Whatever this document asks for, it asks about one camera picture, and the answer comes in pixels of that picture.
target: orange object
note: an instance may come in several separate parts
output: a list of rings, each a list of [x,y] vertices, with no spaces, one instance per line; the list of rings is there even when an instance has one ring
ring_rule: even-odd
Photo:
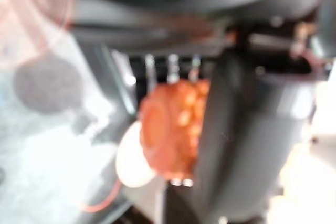
[[[141,144],[152,169],[166,179],[191,178],[209,82],[161,84],[141,103]]]

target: red wire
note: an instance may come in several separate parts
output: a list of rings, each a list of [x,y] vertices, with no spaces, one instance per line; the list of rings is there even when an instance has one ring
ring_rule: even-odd
[[[120,191],[121,188],[121,182],[120,180],[116,180],[115,184],[112,187],[111,193],[107,196],[107,198],[97,204],[97,205],[93,205],[93,206],[89,206],[89,205],[85,205],[85,204],[81,204],[81,208],[83,209],[83,211],[85,212],[90,212],[90,213],[94,213],[94,212],[99,212],[104,210],[105,208],[107,208],[109,205],[111,205],[114,200],[116,199],[118,192]]]

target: white disc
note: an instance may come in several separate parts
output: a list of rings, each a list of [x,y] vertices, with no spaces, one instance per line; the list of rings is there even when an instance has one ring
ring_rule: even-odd
[[[120,181],[132,188],[144,186],[156,176],[143,155],[140,129],[138,121],[128,128],[118,147],[115,163]]]

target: orange wire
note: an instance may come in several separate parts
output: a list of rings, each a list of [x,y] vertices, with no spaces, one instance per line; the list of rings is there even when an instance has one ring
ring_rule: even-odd
[[[105,208],[107,208],[109,205],[111,205],[114,202],[114,200],[116,199],[118,195],[118,192],[120,191],[121,185],[122,184],[120,180],[117,179],[115,181],[115,184],[112,187],[111,193],[107,196],[107,198],[103,202],[97,205],[93,205],[93,206],[81,204],[81,208],[83,209],[83,211],[90,212],[90,213],[99,212],[99,211],[104,210]]]

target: metal pin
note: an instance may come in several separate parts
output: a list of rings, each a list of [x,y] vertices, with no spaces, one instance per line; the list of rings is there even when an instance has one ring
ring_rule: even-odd
[[[192,59],[192,68],[189,72],[188,78],[191,82],[197,82],[200,75],[201,57],[200,55],[194,55]]]
[[[182,185],[182,181],[179,178],[173,178],[170,181],[170,184],[172,184],[173,186],[180,186]]]
[[[227,224],[228,220],[225,216],[221,216],[218,220],[218,224]]]
[[[187,178],[183,180],[182,184],[186,187],[192,187],[194,185],[194,182],[192,179]]]
[[[179,56],[171,54],[168,56],[168,75],[167,82],[169,84],[176,83],[180,80]]]
[[[155,89],[157,85],[155,59],[152,54],[147,54],[145,56],[145,65],[146,65],[146,77],[147,77],[147,90],[148,92],[151,92]]]

